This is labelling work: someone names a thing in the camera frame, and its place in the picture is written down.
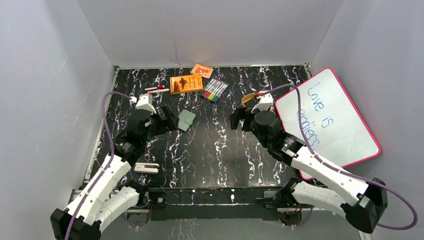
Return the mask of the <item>green card holder wallet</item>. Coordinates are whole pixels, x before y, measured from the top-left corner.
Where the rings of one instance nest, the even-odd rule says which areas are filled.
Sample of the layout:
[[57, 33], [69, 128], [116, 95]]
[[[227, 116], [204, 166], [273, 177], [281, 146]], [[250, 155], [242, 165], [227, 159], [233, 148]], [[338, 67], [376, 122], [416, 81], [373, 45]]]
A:
[[186, 109], [182, 110], [178, 116], [178, 128], [186, 132], [192, 125], [196, 118], [196, 115]]

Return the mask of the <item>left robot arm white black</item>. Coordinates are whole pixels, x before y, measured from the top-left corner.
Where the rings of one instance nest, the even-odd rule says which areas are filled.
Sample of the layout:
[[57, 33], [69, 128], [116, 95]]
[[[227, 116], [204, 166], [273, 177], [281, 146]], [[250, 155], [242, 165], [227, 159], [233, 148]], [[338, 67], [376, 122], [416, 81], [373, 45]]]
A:
[[138, 109], [129, 117], [126, 128], [113, 140], [111, 153], [90, 182], [63, 210], [57, 208], [51, 214], [55, 239], [98, 240], [106, 227], [127, 209], [147, 206], [148, 187], [135, 180], [109, 195], [144, 155], [151, 138], [177, 130], [179, 118], [167, 105], [162, 105], [160, 110], [164, 118], [146, 109]]

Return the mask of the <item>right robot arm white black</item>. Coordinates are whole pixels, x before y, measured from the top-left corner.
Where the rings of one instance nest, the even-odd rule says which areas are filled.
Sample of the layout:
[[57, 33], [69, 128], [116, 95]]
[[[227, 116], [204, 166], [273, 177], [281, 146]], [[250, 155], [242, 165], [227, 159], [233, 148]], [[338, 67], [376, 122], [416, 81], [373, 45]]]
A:
[[301, 170], [324, 184], [314, 186], [301, 179], [291, 178], [273, 196], [273, 201], [282, 201], [288, 207], [297, 204], [315, 206], [344, 217], [357, 230], [371, 234], [388, 206], [385, 183], [378, 178], [378, 185], [370, 184], [342, 174], [342, 169], [331, 161], [319, 162], [306, 143], [286, 132], [282, 121], [271, 111], [238, 107], [229, 117], [232, 130], [243, 121], [242, 130], [252, 132], [261, 145], [277, 161]]

